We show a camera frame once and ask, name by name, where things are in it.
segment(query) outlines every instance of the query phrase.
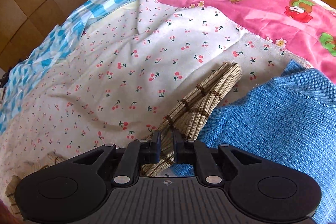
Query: blue knit fabric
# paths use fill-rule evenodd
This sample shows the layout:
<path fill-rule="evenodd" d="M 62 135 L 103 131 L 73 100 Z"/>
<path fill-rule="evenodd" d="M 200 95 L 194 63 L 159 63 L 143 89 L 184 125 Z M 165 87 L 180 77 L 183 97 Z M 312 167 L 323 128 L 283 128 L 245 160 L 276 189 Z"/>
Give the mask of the blue knit fabric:
<path fill-rule="evenodd" d="M 198 140 L 229 143 L 310 175 L 322 189 L 314 220 L 336 222 L 336 86 L 320 71 L 291 61 L 281 77 L 215 109 Z M 172 169 L 192 174 L 190 166 Z"/>

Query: cherry print fabric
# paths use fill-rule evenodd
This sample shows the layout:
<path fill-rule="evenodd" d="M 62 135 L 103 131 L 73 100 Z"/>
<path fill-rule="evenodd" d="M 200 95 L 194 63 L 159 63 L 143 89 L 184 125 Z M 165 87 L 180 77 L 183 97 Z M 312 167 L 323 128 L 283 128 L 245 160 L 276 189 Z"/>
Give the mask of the cherry print fabric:
<path fill-rule="evenodd" d="M 219 105 L 243 97 L 302 58 L 248 32 L 213 7 L 137 0 L 91 25 L 77 48 L 24 99 L 0 137 L 0 198 L 25 161 L 71 158 L 104 143 L 125 147 L 160 125 L 224 61 L 243 78 Z"/>

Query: bed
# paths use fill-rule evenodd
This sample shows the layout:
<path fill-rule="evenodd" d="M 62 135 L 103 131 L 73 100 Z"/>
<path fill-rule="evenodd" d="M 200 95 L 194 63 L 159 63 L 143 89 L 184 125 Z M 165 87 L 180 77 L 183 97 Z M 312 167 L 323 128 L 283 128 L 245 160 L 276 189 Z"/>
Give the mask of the bed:
<path fill-rule="evenodd" d="M 25 162 L 146 137 L 223 62 L 243 75 L 219 106 L 290 60 L 336 83 L 335 30 L 336 11 L 319 0 L 89 0 L 10 73 L 1 199 Z"/>

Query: blue and white fabric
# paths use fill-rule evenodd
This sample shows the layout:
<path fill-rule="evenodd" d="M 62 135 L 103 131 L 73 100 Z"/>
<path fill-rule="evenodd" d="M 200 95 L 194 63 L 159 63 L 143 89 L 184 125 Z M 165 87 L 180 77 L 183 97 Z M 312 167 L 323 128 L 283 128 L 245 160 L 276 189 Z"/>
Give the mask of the blue and white fabric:
<path fill-rule="evenodd" d="M 75 49 L 85 27 L 132 1 L 134 0 L 88 0 L 72 12 L 63 25 L 55 26 L 27 60 L 11 70 L 3 104 L 0 105 L 0 135 L 6 130 L 10 120 L 21 111 L 22 99 L 48 69 Z"/>

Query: pink fabric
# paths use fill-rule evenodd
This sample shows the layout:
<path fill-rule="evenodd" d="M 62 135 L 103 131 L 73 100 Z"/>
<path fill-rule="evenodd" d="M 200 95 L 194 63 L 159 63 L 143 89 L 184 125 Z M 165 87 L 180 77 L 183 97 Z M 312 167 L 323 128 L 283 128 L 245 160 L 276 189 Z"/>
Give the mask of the pink fabric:
<path fill-rule="evenodd" d="M 307 59 L 336 83 L 336 14 L 312 0 L 159 0 L 176 7 L 212 6 L 229 19 Z"/>

